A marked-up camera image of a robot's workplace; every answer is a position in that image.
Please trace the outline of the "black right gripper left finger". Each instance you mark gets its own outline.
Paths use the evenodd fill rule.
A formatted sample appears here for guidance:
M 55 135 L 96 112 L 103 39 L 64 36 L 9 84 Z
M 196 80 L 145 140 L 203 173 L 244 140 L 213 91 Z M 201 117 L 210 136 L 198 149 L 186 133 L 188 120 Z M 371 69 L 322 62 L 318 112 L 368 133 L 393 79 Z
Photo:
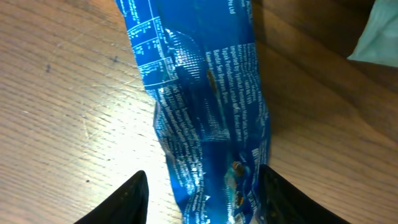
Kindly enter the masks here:
M 148 203 L 147 176 L 139 170 L 75 224 L 146 224 Z

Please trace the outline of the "blue Oreo cookie pack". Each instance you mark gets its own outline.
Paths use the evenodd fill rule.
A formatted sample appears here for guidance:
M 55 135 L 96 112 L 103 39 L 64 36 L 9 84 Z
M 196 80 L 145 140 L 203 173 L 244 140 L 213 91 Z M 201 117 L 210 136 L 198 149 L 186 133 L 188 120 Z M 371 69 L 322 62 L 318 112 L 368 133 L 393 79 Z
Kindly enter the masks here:
M 184 223 L 264 223 L 269 157 L 250 1 L 117 0 Z

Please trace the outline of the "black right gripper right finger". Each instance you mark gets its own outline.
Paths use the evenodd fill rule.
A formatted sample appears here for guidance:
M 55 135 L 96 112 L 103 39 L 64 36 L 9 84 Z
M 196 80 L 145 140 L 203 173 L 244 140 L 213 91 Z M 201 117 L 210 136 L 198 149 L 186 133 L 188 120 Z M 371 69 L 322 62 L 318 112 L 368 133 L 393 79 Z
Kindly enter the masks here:
M 268 224 L 349 224 L 265 164 L 259 167 L 259 195 Z

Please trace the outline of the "teal wet wipes pack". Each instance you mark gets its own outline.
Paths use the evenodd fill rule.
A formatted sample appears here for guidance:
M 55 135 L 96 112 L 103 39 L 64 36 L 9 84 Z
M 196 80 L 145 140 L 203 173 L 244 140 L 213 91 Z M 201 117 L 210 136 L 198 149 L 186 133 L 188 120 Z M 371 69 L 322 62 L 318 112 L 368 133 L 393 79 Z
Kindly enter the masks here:
M 349 60 L 397 66 L 397 0 L 376 0 Z

